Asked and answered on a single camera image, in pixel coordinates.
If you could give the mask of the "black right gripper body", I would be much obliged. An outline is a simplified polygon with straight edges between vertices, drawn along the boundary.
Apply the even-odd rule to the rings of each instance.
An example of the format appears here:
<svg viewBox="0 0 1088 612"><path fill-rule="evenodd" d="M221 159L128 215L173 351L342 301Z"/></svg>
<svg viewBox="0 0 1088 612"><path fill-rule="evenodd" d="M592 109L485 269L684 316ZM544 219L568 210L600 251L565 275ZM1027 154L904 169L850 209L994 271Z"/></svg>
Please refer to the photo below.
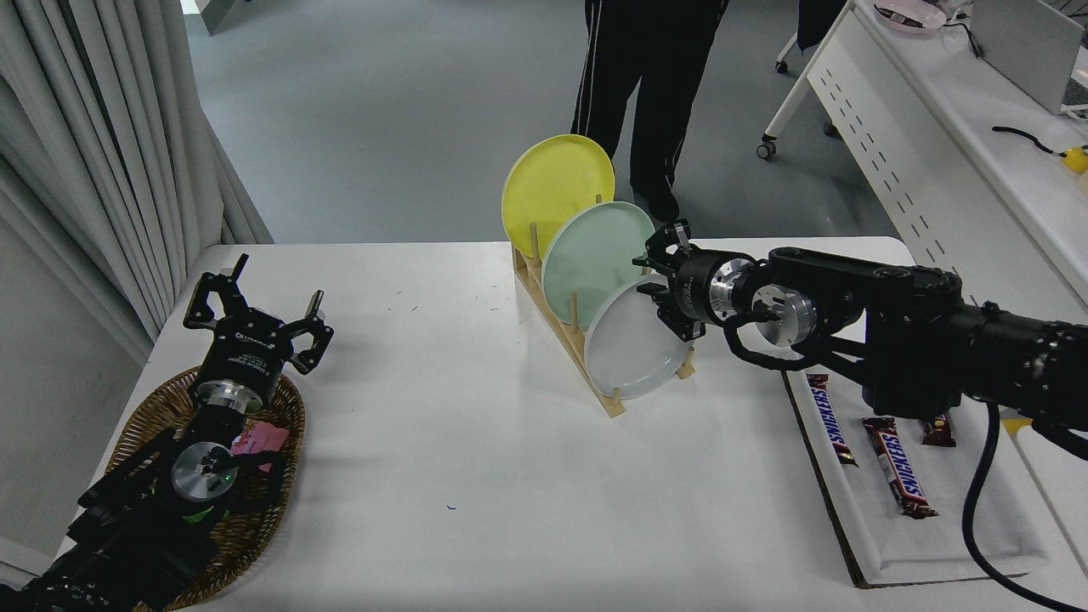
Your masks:
<svg viewBox="0 0 1088 612"><path fill-rule="evenodd" d="M703 325L716 325L717 314L710 306L710 280L717 271L714 252L675 252L675 274L670 282L680 311Z"/></svg>

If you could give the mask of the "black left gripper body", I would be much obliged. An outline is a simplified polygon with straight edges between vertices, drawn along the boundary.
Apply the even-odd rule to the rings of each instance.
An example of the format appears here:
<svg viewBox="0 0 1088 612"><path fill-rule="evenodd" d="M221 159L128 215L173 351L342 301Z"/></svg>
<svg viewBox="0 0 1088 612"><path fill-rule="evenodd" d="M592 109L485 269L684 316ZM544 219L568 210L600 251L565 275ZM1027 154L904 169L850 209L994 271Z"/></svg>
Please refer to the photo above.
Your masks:
<svg viewBox="0 0 1088 612"><path fill-rule="evenodd" d="M198 372L198 384L233 383L257 397L275 394L283 365L294 348L284 322L265 313L225 316L214 326L214 339Z"/></svg>

